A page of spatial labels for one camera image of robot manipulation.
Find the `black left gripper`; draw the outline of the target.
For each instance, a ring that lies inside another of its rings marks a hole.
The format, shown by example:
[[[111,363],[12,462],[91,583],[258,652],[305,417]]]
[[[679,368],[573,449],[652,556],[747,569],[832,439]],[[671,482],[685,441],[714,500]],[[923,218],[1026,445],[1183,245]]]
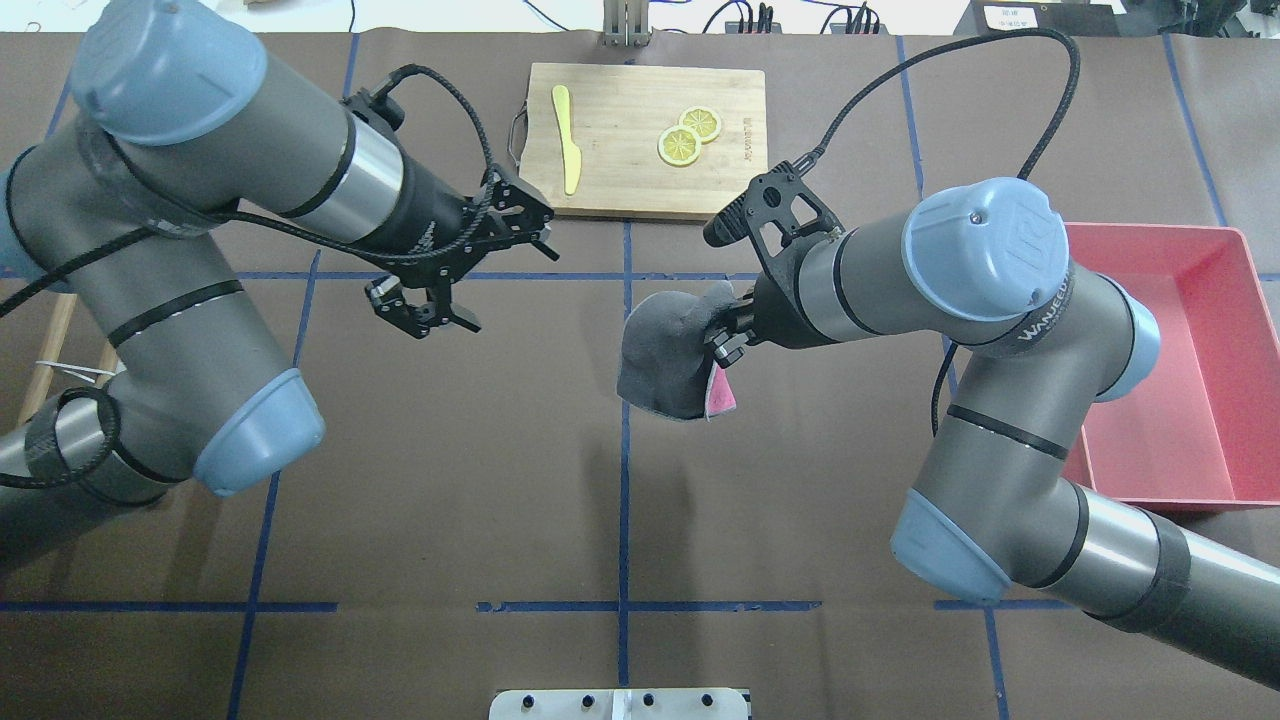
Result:
[[[495,169],[486,201],[476,196],[480,209],[422,167],[413,168],[412,179],[408,215],[396,224],[396,252],[426,258],[397,263],[396,277],[376,278],[364,288],[374,314],[406,334],[416,340],[430,334],[433,305],[410,302],[403,286],[435,288],[443,281],[461,281],[489,252],[521,243],[552,261],[561,259],[547,238],[553,209],[539,190],[507,169]],[[452,288],[436,288],[436,318],[438,325],[483,329],[477,316],[453,299]]]

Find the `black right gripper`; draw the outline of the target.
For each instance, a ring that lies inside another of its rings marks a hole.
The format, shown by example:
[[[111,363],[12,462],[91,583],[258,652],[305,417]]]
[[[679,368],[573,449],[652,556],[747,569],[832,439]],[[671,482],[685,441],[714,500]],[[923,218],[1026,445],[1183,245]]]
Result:
[[[755,299],[742,296],[712,314],[712,359],[719,369],[739,361],[746,347],[760,341],[754,331]]]

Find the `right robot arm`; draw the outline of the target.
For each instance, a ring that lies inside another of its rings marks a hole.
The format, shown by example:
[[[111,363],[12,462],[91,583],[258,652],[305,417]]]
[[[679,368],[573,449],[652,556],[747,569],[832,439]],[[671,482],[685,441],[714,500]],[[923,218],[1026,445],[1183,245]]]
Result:
[[[762,273],[708,332],[810,348],[934,331],[969,350],[957,391],[891,539],[957,600],[1019,584],[1120,632],[1277,687],[1277,569],[1062,478],[1091,406],[1158,359],[1152,311],[1071,258],[1068,229],[1025,179],[943,190],[858,229],[795,170],[755,177],[717,213],[713,247],[749,240]]]

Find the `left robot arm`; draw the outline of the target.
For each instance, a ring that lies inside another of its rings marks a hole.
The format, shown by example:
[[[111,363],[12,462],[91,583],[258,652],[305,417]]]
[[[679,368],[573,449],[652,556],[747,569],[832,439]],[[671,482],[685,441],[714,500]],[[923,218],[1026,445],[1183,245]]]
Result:
[[[321,91],[197,1],[110,1],[76,54],[70,126],[3,174],[3,264],[74,293],[123,369],[3,437],[3,570],[201,482],[238,493],[315,448],[325,423],[212,240],[244,222],[383,269],[376,316],[416,340],[479,331],[452,290],[488,254],[548,252],[553,211],[483,142],[465,196],[397,138],[392,90]]]

